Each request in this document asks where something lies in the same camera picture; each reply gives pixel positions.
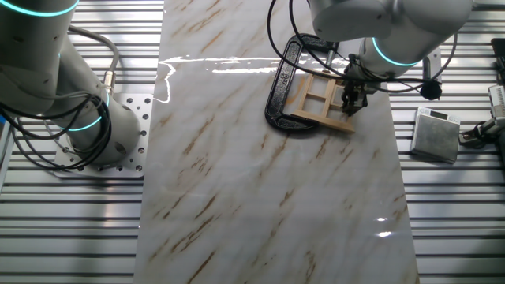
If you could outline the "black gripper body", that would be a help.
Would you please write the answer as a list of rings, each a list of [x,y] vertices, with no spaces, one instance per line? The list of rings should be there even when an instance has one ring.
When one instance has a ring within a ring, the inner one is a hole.
[[[343,86],[344,92],[341,95],[343,102],[364,102],[368,95],[375,93],[371,84],[358,80],[345,80]]]

